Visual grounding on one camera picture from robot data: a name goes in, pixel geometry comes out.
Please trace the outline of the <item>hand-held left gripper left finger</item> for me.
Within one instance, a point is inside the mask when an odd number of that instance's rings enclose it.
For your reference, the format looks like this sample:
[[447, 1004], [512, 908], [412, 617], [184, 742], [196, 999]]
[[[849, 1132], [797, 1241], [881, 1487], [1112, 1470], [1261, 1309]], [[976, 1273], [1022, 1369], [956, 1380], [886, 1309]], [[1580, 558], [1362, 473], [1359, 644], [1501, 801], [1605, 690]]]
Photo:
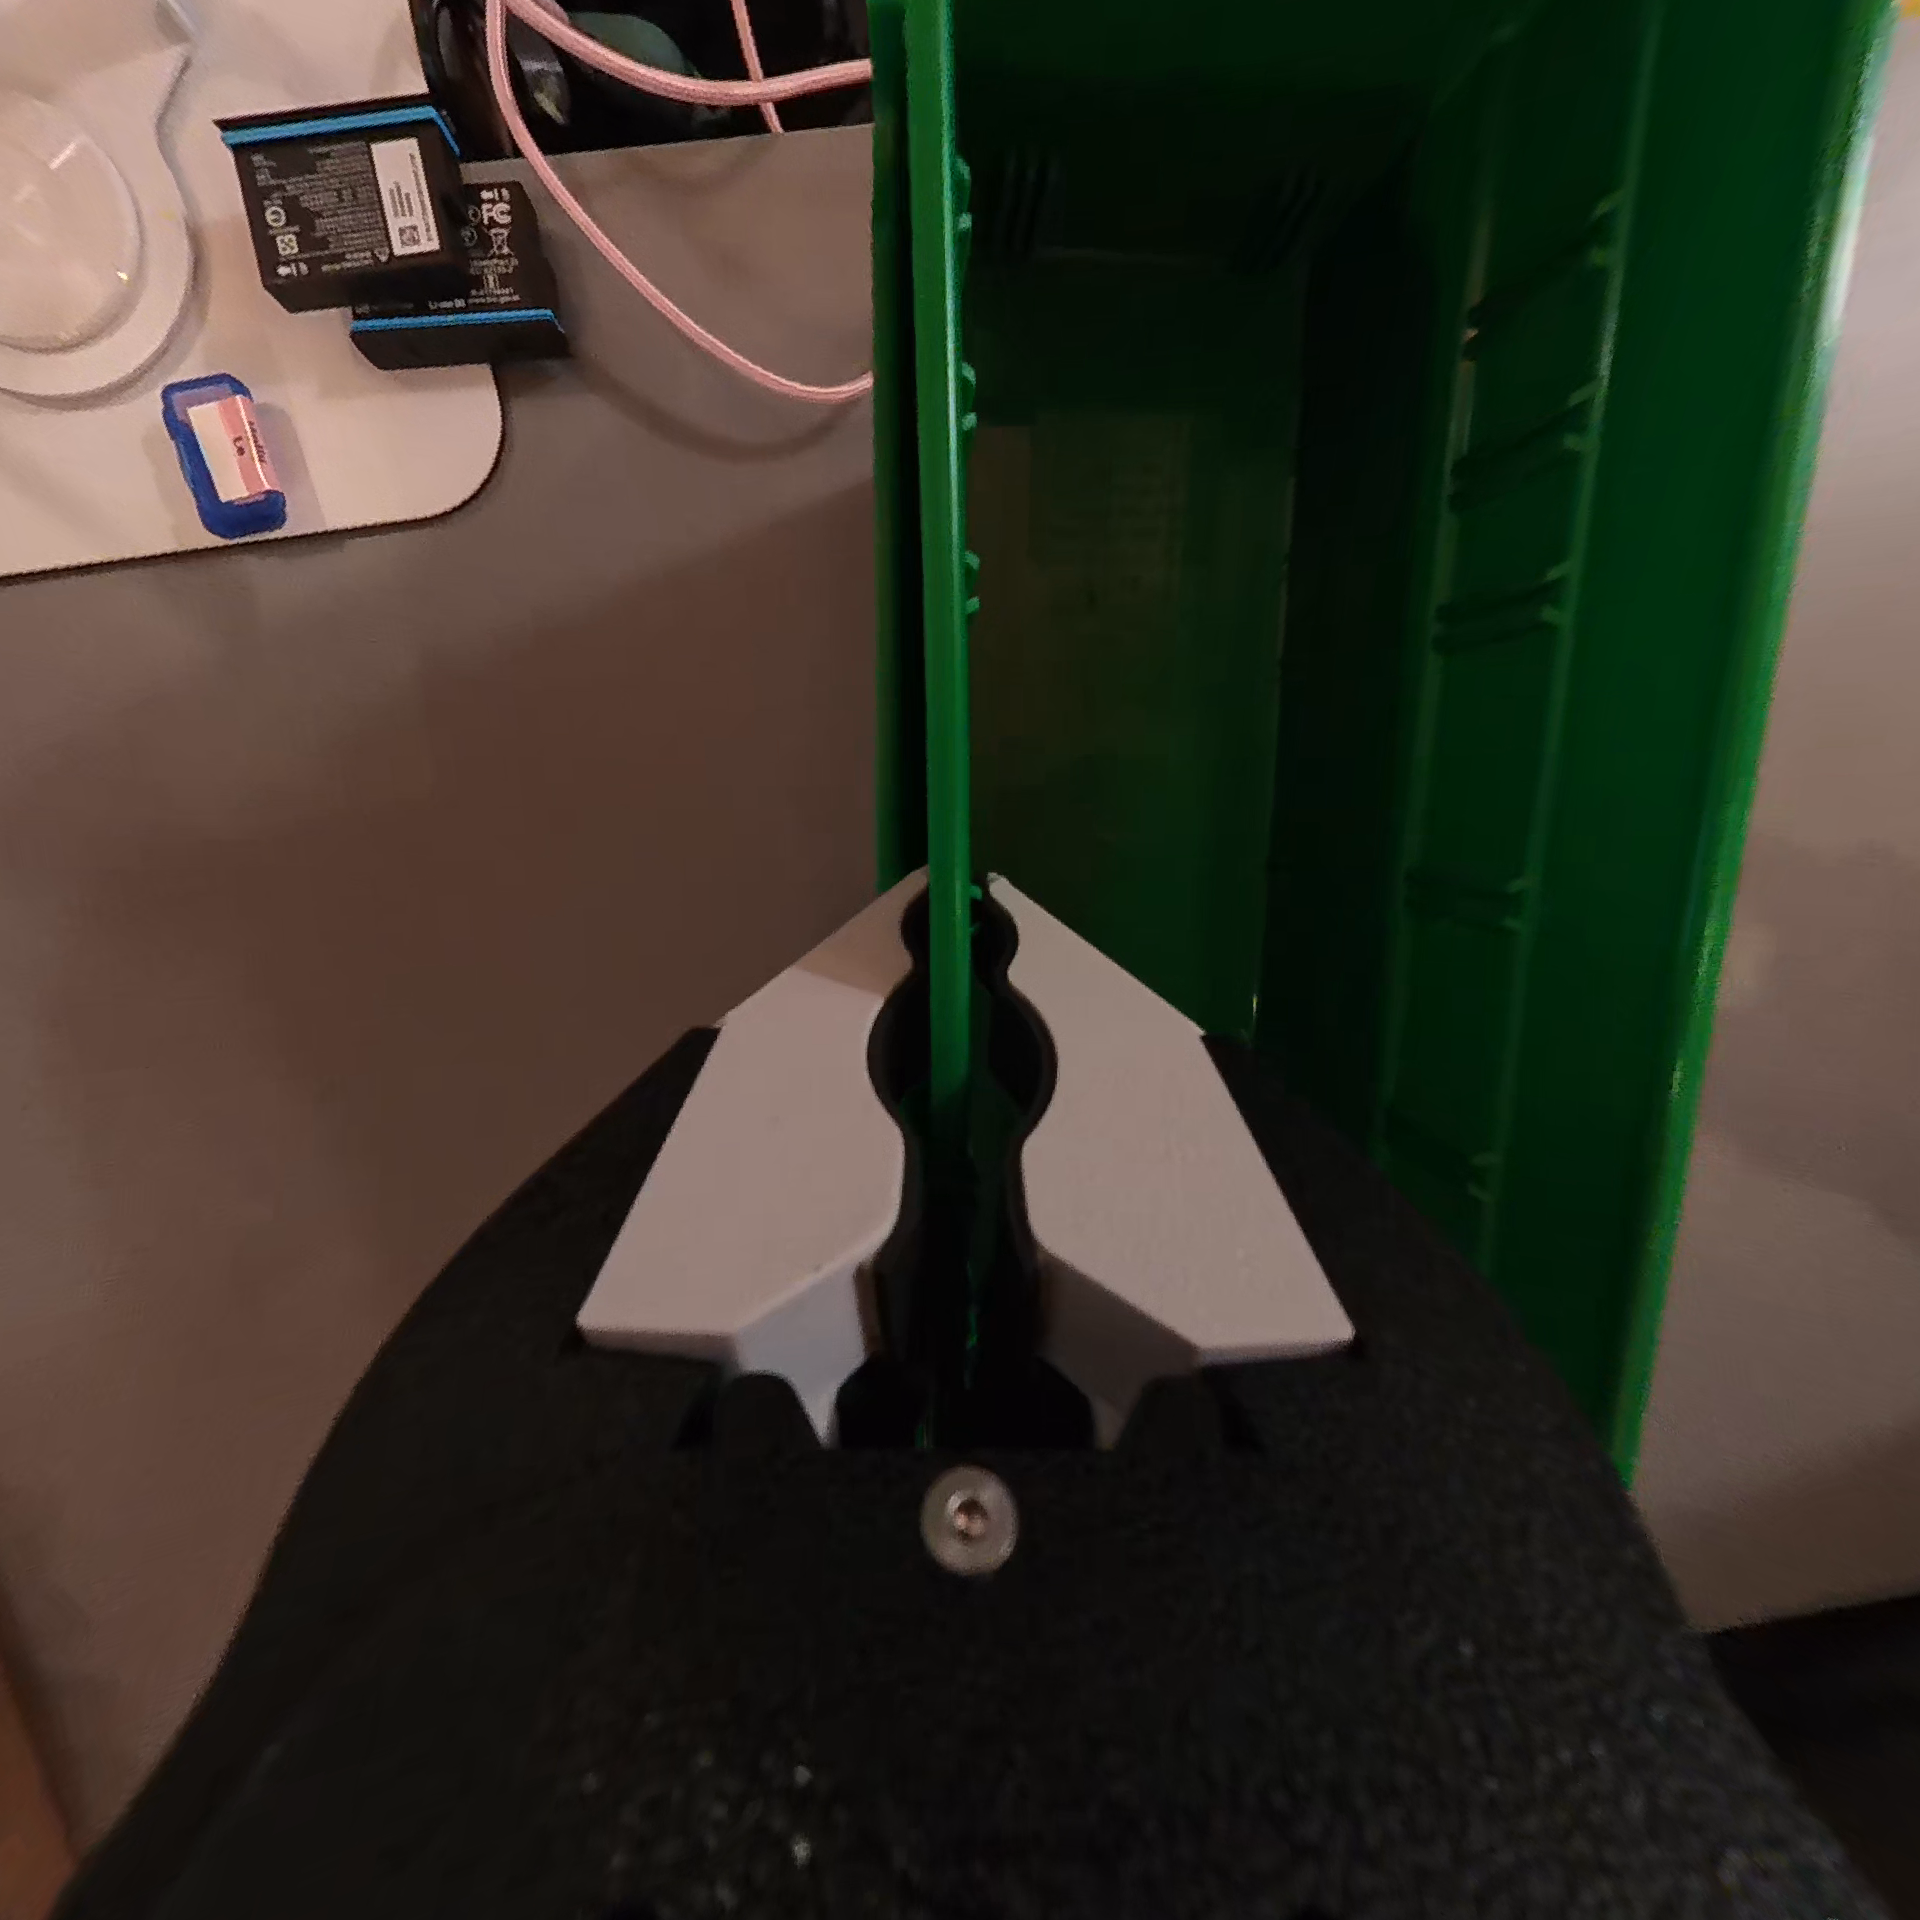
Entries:
[[835, 1444], [874, 1341], [860, 1277], [904, 1199], [870, 1043], [925, 889], [904, 876], [720, 1020], [578, 1307], [589, 1345], [785, 1380]]

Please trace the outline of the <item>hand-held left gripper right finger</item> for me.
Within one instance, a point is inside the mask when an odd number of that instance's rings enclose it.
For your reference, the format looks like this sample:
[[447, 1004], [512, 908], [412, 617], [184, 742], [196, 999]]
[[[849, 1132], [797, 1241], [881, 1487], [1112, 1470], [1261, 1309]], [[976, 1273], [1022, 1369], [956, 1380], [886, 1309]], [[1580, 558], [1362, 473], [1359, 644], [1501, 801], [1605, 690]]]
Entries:
[[1148, 1385], [1356, 1338], [1206, 1034], [1007, 876], [1009, 983], [1051, 1043], [1021, 1141], [1040, 1355], [1112, 1447]]

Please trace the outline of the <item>green plastic bin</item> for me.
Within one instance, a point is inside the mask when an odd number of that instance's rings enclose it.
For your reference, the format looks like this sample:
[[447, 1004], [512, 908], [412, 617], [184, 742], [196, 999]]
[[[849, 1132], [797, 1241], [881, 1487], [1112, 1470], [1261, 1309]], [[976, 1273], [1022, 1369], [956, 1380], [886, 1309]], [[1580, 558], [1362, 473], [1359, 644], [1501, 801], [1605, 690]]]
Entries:
[[1275, 1062], [1624, 1477], [1903, 4], [870, 4], [878, 872]]

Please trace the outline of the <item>small blue box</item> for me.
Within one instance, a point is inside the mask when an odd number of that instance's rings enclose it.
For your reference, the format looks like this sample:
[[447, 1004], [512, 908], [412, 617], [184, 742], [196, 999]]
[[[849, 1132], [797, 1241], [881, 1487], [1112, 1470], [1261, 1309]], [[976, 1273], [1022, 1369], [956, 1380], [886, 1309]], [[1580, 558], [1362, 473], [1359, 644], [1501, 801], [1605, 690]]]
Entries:
[[247, 381], [229, 372], [173, 380], [158, 406], [208, 536], [243, 542], [286, 530], [289, 496]]

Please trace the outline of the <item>black box blue stripe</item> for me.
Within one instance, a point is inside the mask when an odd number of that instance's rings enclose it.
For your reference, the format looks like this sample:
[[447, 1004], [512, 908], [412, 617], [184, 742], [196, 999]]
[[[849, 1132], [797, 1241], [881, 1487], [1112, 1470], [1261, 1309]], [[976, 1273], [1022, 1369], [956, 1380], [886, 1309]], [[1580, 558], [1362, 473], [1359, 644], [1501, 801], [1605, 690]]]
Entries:
[[462, 146], [428, 94], [217, 121], [266, 294], [293, 315], [469, 288]]

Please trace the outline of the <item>small teal object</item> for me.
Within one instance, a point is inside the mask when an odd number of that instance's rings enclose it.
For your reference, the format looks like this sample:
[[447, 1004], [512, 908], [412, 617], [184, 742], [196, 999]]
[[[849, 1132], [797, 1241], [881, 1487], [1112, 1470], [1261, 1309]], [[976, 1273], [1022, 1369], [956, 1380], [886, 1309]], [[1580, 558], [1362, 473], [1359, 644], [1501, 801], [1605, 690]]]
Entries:
[[629, 61], [659, 68], [676, 77], [696, 80], [700, 75], [672, 31], [645, 12], [641, 4], [566, 4], [566, 12], [580, 34], [594, 37]]

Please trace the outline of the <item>white round disc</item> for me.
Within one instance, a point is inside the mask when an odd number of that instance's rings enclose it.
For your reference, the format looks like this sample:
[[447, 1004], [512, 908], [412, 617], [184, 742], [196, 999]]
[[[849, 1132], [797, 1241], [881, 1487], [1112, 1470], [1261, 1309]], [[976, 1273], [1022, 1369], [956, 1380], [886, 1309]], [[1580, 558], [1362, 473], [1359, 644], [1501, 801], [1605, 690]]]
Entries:
[[78, 408], [150, 372], [198, 267], [168, 115], [181, 4], [4, 4], [3, 388]]

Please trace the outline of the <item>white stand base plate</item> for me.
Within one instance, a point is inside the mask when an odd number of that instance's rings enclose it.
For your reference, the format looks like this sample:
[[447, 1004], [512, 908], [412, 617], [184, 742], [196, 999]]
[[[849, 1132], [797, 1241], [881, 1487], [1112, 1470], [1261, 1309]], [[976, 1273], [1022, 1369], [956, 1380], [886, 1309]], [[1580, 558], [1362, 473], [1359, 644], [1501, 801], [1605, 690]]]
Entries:
[[502, 445], [482, 366], [383, 372], [341, 310], [289, 313], [263, 288], [219, 119], [422, 90], [408, 4], [181, 4], [196, 52], [167, 119], [195, 221], [196, 278], [162, 358], [81, 406], [3, 393], [7, 578], [152, 560], [220, 543], [202, 530], [162, 423], [168, 381], [248, 383], [289, 498], [278, 538], [452, 512]]

